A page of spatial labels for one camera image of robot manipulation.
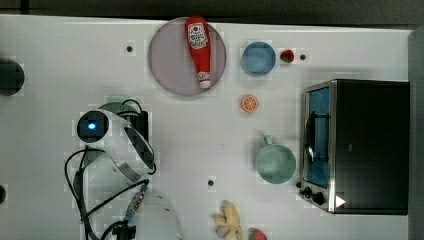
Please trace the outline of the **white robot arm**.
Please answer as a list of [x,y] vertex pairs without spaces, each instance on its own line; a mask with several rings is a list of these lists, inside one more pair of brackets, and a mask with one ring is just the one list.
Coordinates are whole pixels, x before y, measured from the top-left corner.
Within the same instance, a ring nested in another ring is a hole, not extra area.
[[133,124],[96,109],[76,123],[84,148],[67,184],[84,240],[186,240],[170,200],[149,186],[154,150]]

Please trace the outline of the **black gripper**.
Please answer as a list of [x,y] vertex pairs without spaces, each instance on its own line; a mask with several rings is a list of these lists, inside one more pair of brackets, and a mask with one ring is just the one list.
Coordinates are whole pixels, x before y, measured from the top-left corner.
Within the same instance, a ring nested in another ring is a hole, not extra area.
[[142,111],[141,113],[128,113],[125,115],[125,118],[146,141],[149,140],[149,120],[148,113],[146,111]]

